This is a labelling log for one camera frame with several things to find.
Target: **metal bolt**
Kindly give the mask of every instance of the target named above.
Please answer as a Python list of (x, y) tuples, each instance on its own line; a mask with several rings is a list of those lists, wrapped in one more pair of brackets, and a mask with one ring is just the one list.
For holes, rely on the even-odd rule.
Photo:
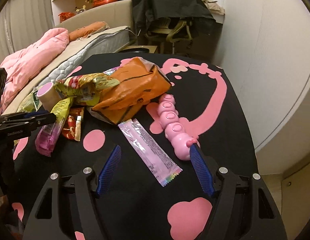
[(58, 174), (57, 173), (53, 173), (52, 175), (50, 175), (51, 179), (57, 179), (58, 178)]
[(92, 169), (90, 167), (87, 167), (87, 168), (83, 169), (82, 171), (85, 174), (89, 174), (89, 173), (91, 173)]
[(257, 174), (257, 173), (254, 173), (254, 174), (253, 174), (253, 178), (254, 178), (254, 179), (260, 179), (261, 176), (260, 176), (259, 174)]
[(225, 167), (220, 167), (219, 172), (225, 174), (225, 173), (228, 173), (228, 169)]

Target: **pink comforter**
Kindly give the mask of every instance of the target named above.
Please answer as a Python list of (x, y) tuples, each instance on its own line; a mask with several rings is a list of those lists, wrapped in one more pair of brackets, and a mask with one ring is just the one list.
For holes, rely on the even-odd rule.
[(0, 67), (7, 72), (6, 85), (0, 102), (2, 113), (20, 90), (35, 77), (43, 67), (58, 56), (69, 43), (68, 30), (55, 28), (28, 48), (7, 56)]

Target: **beige headboard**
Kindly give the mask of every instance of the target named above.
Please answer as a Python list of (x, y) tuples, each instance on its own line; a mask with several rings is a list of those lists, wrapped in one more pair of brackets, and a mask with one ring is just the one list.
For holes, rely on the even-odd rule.
[(55, 28), (62, 27), (72, 32), (94, 22), (106, 22), (111, 28), (119, 26), (132, 27), (132, 3), (131, 0), (123, 0), (101, 5), (85, 12), (82, 12)]

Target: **beige bed sheet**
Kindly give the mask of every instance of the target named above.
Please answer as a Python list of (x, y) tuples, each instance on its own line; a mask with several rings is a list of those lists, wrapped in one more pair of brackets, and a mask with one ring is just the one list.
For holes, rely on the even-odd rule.
[(18, 110), (19, 105), (24, 100), (24, 98), (33, 91), (33, 88), (39, 84), (41, 80), (43, 80), (45, 77), (47, 77), (51, 71), (53, 71), (55, 68), (57, 68), (61, 63), (72, 57), (73, 55), (77, 54), (79, 51), (81, 51), (86, 45), (88, 45), (90, 42), (92, 42), (94, 39), (99, 37), (100, 35), (104, 34), (113, 34), (116, 32), (119, 32), (121, 30), (126, 29), (128, 26), (121, 26), (117, 28), (112, 28), (105, 30), (101, 33), (93, 34), (89, 38), (72, 41), (68, 44), (66, 49), (58, 56), (56, 57), (49, 65), (47, 65), (45, 68), (42, 69), (42, 71), (33, 78), (19, 93), (18, 95), (13, 99), (13, 101), (10, 103), (10, 105), (6, 108), (3, 114), (12, 114), (16, 113)]

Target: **plush toy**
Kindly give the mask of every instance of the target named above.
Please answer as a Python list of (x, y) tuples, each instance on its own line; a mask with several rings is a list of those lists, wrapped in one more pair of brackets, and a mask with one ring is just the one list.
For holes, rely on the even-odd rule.
[(77, 14), (82, 13), (84, 11), (86, 11), (86, 5), (83, 5), (83, 7), (81, 9), (76, 10)]

